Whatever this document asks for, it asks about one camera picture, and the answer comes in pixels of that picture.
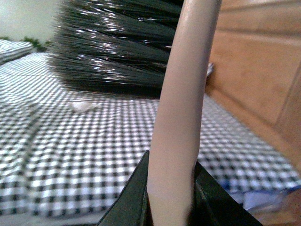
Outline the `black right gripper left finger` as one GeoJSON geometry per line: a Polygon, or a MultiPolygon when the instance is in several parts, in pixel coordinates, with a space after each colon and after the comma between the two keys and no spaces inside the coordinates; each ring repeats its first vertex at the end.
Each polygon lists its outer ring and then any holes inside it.
{"type": "Polygon", "coordinates": [[[119,197],[97,223],[98,226],[146,226],[148,212],[146,151],[119,197]]]}

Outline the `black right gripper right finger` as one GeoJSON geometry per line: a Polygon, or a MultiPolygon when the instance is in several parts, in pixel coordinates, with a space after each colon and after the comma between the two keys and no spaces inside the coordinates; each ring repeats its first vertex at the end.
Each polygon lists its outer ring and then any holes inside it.
{"type": "Polygon", "coordinates": [[[255,217],[238,204],[197,162],[194,203],[189,226],[261,226],[255,217]]]}

